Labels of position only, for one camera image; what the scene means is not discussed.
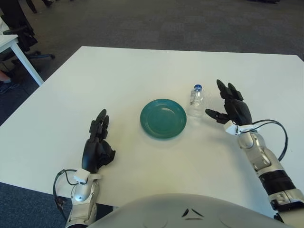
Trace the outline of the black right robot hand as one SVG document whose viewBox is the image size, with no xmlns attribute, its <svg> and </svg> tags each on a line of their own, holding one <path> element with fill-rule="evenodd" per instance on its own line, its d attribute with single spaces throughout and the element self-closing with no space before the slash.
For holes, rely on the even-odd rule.
<svg viewBox="0 0 304 228">
<path fill-rule="evenodd" d="M 252 124 L 252 116 L 247 104 L 243 101 L 242 94 L 231 83 L 225 86 L 219 79 L 217 79 L 217 86 L 221 98 L 224 99 L 226 114 L 211 109 L 205 109 L 205 113 L 220 124 L 226 124 L 228 121 L 239 126 Z"/>
</svg>

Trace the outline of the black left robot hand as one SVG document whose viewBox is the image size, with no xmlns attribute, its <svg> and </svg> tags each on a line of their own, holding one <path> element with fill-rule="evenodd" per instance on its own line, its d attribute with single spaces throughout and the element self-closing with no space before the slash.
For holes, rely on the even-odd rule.
<svg viewBox="0 0 304 228">
<path fill-rule="evenodd" d="M 96 119 L 91 122 L 81 168 L 91 174 L 98 173 L 102 166 L 108 165 L 114 160 L 115 150 L 105 140 L 108 135 L 109 115 L 106 109 L 103 109 Z"/>
</svg>

